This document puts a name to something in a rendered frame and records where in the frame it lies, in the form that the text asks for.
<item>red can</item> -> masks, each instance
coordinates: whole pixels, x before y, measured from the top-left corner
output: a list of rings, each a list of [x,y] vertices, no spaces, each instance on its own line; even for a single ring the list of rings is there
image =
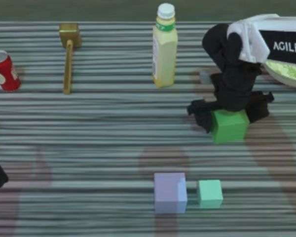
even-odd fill
[[[0,50],[0,85],[4,91],[15,91],[21,85],[9,54]]]

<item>hammer head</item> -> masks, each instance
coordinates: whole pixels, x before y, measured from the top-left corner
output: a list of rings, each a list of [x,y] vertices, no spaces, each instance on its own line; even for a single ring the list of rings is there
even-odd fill
[[[74,48],[81,47],[78,23],[61,23],[59,25],[59,36],[64,48],[67,47],[68,40],[72,40]]]

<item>hammer handle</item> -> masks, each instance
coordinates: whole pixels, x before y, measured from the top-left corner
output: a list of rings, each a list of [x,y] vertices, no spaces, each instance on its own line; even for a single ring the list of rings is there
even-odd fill
[[[64,74],[63,93],[65,95],[69,95],[71,93],[73,47],[74,47],[74,43],[71,39],[69,39],[67,41],[67,47],[66,47],[66,62],[65,62],[65,74]]]

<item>gray striped surface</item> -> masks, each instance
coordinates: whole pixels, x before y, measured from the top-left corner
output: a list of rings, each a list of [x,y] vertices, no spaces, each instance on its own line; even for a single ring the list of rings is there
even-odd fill
[[[185,108],[212,89],[201,47],[214,23],[178,23],[176,84],[151,79],[153,23],[80,23],[73,89],[62,94],[58,23],[0,22],[0,49],[22,78],[0,88],[5,237],[296,237],[296,90],[269,76],[272,116],[245,142],[213,145]],[[154,172],[183,171],[186,214],[155,216]],[[196,181],[220,179],[219,210],[197,208]]]

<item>plastic bottle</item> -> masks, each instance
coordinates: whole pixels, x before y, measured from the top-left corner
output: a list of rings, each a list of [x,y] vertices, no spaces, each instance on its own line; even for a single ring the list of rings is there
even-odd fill
[[[175,28],[175,8],[169,3],[159,6],[153,27],[152,78],[158,87],[174,84],[178,33]]]

